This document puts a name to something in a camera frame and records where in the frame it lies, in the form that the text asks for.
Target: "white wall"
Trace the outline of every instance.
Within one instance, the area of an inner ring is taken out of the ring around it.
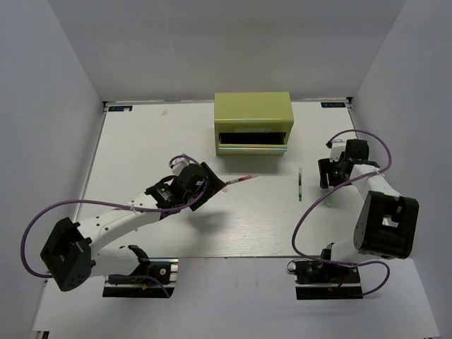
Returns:
[[[45,0],[0,0],[0,329],[27,338],[43,280],[25,272],[19,244],[50,203],[78,197],[102,103]],[[62,208],[30,234],[39,252]]]
[[[404,0],[49,0],[105,101],[356,93]]]
[[[442,338],[452,338],[451,64],[452,3],[408,0],[353,100],[355,124],[393,152],[389,181],[420,202],[413,258]]]

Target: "white table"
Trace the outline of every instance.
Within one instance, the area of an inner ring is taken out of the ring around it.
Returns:
[[[231,185],[195,213],[184,210],[109,247],[135,244],[152,257],[293,256],[293,229],[321,195],[317,160],[329,157],[326,141],[352,128],[352,122],[346,108],[324,109],[319,102],[292,106],[295,125],[282,156],[215,156],[212,102],[134,105],[130,112],[108,112],[86,198],[126,202],[171,174],[168,160],[180,153],[207,162],[224,180],[260,175]],[[302,202],[298,167],[303,168]],[[308,254],[320,254],[327,244],[353,233],[361,196],[347,187],[333,200],[335,207],[319,206],[299,232],[297,246]],[[83,206],[79,219],[103,210]]]
[[[107,113],[86,198],[128,201],[167,176],[168,160],[176,153],[206,161],[224,180],[254,173],[260,177],[231,185],[227,194],[217,194],[195,213],[182,211],[110,245],[137,244],[150,256],[181,258],[170,299],[102,298],[103,278],[60,292],[50,280],[34,329],[49,331],[50,339],[437,336],[410,259],[389,261],[387,285],[363,300],[297,301],[294,277],[285,272],[287,258],[184,258],[294,256],[293,228],[321,194],[317,160],[328,157],[328,138],[352,124],[346,109],[321,109],[318,102],[293,103],[293,109],[295,126],[282,157],[216,157],[213,103],[134,105],[132,112]],[[339,191],[334,207],[319,206],[303,225],[299,248],[319,254],[328,243],[349,237],[361,205],[352,187]],[[79,217],[102,211],[83,206]],[[363,290],[384,277],[379,267],[359,271]]]

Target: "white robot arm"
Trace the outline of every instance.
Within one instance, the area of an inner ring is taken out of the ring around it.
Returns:
[[[41,259],[61,291],[73,290],[96,275],[146,274],[148,256],[136,245],[104,247],[184,207],[196,210],[226,186],[204,162],[191,164],[180,159],[171,168],[172,176],[129,201],[129,209],[115,208],[80,222],[69,218],[58,221],[41,251]]]
[[[333,141],[328,159],[319,160],[320,186],[326,189],[370,172],[378,172],[369,161],[366,141]],[[330,260],[361,263],[375,258],[407,258],[412,249],[419,203],[398,193],[383,174],[352,183],[364,199],[354,234],[343,242],[330,244]]]

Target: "black label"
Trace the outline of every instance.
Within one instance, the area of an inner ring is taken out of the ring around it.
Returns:
[[[130,112],[132,110],[132,106],[110,106],[108,107],[108,112]]]
[[[345,107],[344,102],[321,102],[320,105],[322,105],[323,108]]]

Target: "box opening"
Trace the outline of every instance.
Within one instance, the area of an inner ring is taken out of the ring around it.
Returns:
[[[238,145],[285,145],[285,132],[219,133],[220,143]]]

